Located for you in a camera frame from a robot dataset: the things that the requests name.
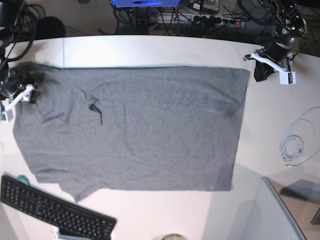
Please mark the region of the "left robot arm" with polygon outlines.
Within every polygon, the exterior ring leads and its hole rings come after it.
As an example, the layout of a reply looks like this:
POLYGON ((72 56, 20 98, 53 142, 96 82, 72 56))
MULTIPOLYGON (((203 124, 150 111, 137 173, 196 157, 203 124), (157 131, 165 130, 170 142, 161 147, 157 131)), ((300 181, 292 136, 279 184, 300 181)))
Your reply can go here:
POLYGON ((273 73, 278 73, 282 85, 295 84, 296 73, 292 65, 298 54, 292 53, 291 49, 294 42, 307 33, 307 23, 293 0, 258 0, 257 4, 266 12, 266 16, 254 17, 241 0, 237 1, 238 7, 249 20, 269 29, 255 40, 262 48, 245 55, 243 60, 255 61, 253 76, 256 82, 265 81, 273 73))

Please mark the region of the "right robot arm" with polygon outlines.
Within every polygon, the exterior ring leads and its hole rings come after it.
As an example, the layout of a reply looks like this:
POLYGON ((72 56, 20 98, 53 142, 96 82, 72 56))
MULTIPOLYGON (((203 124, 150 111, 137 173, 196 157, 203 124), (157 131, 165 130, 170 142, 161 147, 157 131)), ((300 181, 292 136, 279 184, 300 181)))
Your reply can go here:
POLYGON ((37 18, 27 9, 23 0, 2 0, 0 2, 0 100, 13 100, 18 94, 34 86, 35 82, 25 75, 9 68, 9 63, 21 60, 30 50, 37 34, 37 18), (25 27, 25 18, 29 19, 31 34, 26 48, 18 56, 10 58, 6 48, 12 49, 21 40, 25 27))

